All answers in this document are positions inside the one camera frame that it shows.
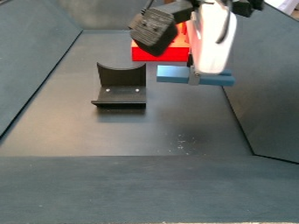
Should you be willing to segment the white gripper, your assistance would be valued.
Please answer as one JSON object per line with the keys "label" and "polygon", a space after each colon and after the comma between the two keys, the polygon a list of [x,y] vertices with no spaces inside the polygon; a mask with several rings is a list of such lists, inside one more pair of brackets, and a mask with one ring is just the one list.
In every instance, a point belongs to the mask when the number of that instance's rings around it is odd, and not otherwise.
{"label": "white gripper", "polygon": [[193,66],[188,84],[200,84],[198,74],[220,74],[225,68],[236,33],[237,20],[229,3],[204,0],[185,22]]}

